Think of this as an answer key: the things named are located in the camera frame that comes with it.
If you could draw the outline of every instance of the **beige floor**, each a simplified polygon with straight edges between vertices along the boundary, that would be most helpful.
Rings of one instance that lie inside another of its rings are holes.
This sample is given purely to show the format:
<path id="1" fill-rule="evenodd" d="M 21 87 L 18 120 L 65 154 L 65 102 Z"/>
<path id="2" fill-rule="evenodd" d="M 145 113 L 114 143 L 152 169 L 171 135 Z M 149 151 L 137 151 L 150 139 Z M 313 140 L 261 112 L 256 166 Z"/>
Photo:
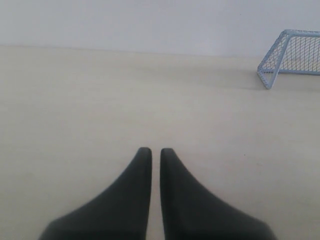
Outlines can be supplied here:
<path id="1" fill-rule="evenodd" d="M 260 59 L 0 47 L 0 239 L 34 240 L 153 150 L 147 239 L 162 240 L 159 156 L 173 147 L 280 240 L 320 239 L 320 78 Z"/>

